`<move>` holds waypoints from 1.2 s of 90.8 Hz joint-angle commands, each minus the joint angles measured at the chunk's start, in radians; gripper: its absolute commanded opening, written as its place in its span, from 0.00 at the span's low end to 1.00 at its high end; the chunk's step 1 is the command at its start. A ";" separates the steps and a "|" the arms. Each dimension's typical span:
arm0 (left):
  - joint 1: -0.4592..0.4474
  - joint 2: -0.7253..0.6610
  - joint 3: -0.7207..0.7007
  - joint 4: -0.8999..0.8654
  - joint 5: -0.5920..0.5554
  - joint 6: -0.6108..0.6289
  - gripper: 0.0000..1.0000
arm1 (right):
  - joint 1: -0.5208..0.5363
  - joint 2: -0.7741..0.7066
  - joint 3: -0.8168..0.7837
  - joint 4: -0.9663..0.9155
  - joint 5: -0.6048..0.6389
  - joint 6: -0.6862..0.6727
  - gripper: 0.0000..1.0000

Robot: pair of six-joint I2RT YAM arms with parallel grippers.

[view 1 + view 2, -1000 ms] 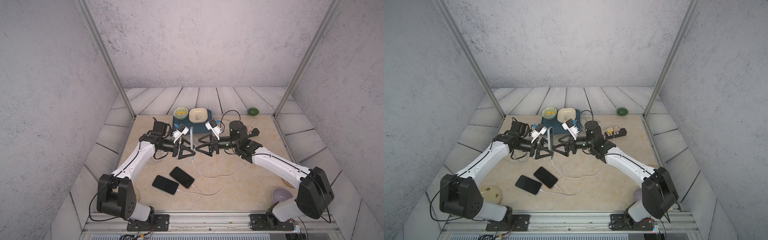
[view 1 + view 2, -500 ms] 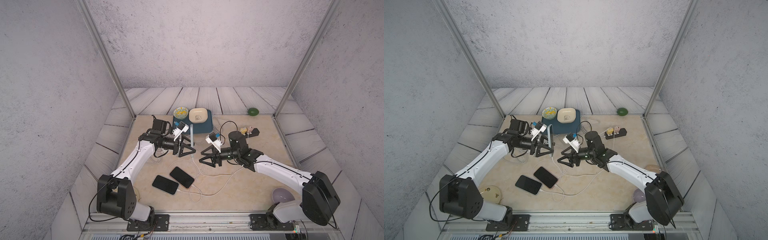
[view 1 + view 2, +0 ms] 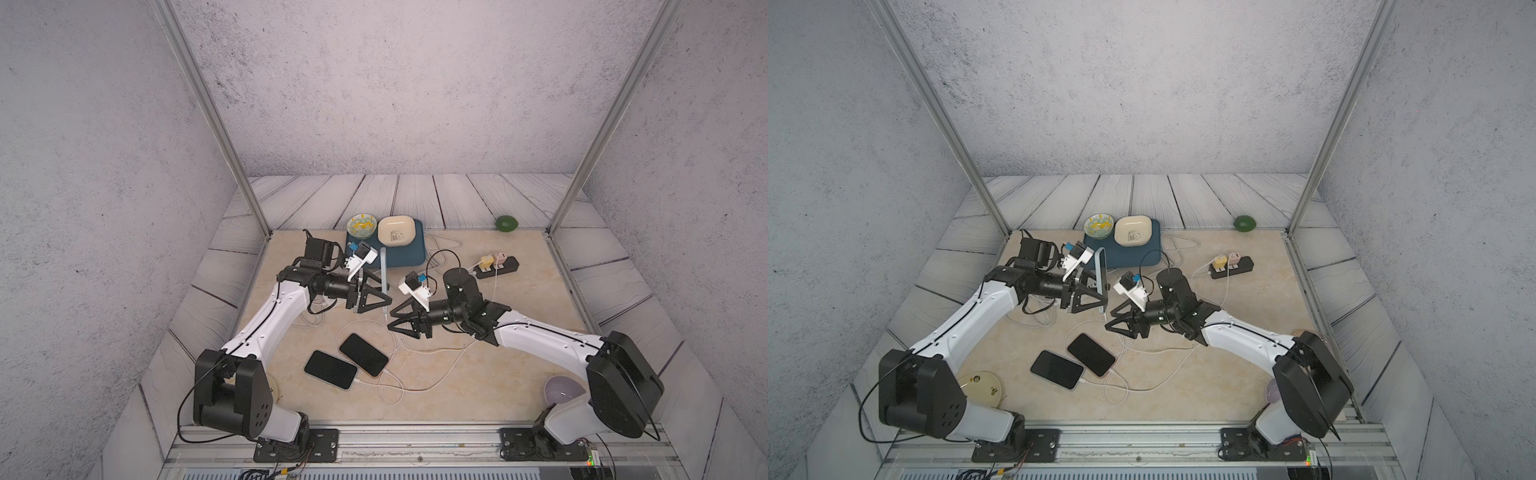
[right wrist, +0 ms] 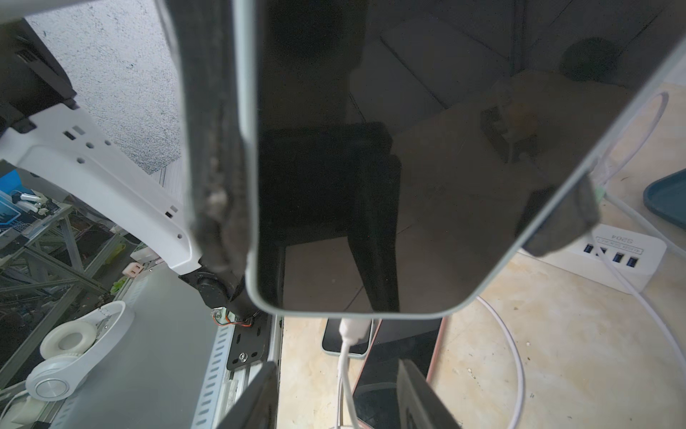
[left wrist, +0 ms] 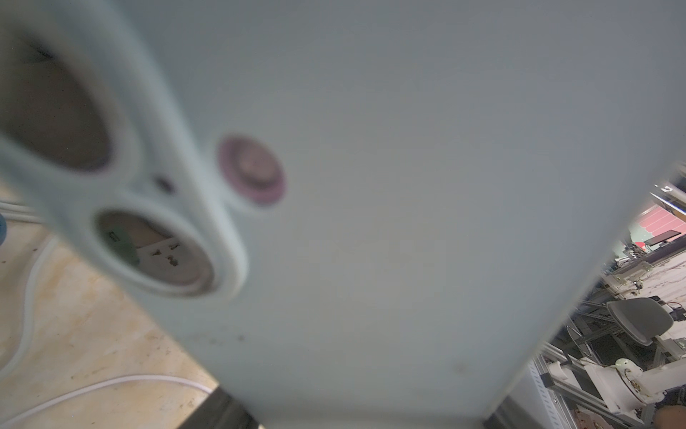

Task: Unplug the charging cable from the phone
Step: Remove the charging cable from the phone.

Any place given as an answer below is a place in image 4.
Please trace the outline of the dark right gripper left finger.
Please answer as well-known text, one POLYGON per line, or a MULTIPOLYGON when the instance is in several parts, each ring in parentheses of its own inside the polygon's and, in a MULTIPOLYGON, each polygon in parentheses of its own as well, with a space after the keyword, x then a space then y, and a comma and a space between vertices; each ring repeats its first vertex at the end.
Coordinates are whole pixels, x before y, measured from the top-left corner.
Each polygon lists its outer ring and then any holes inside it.
POLYGON ((272 429, 277 424, 278 366, 266 362, 217 429, 272 429))

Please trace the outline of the phone with pale green case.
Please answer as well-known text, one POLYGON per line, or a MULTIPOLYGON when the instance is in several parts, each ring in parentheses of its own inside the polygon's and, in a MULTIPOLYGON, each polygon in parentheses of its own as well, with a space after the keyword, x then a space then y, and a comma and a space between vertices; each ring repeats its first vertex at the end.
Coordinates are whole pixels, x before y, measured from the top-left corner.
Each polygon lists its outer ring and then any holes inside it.
POLYGON ((682 1, 258 1, 248 293, 443 314, 600 221, 591 169, 685 48, 682 1))

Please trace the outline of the phone with pink case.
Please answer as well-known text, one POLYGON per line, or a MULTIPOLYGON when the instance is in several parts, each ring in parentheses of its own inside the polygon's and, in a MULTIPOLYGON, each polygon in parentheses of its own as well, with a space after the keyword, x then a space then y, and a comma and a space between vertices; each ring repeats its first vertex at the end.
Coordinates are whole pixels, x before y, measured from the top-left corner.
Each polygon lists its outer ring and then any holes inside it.
POLYGON ((362 428, 400 428, 398 365, 412 361, 430 378, 444 320, 382 320, 353 389, 357 421, 362 428))

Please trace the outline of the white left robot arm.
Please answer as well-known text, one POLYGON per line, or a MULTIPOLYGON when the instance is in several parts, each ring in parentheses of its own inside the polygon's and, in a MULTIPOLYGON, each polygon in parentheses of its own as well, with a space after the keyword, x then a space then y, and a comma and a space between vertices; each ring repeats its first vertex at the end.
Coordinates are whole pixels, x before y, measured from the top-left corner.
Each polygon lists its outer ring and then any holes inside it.
POLYGON ((544 257, 600 221, 584 148, 516 175, 350 123, 366 1, 155 3, 178 98, 178 200, 79 105, 28 23, 60 7, 1 5, 1 161, 121 226, 182 282, 261 292, 447 273, 475 285, 518 250, 544 257))

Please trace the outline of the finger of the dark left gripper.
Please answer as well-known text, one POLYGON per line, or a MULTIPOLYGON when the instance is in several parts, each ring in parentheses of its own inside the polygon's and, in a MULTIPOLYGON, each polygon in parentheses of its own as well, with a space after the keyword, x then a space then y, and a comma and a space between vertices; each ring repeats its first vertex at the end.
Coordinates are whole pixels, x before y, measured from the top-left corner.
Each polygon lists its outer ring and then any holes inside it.
POLYGON ((595 189, 588 175, 580 178, 523 244, 534 257, 562 250, 600 222, 595 189))
POLYGON ((201 262, 214 273, 243 275, 251 239, 233 3, 159 1, 156 6, 180 79, 187 211, 201 262))

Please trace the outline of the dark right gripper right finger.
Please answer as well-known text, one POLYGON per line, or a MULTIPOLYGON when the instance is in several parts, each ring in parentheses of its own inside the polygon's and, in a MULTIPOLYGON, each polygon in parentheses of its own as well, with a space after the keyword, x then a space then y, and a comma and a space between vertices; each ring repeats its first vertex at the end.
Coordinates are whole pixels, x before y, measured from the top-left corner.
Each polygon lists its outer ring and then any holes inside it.
POLYGON ((398 363, 397 397, 402 429, 461 428, 418 367, 409 359, 398 363))

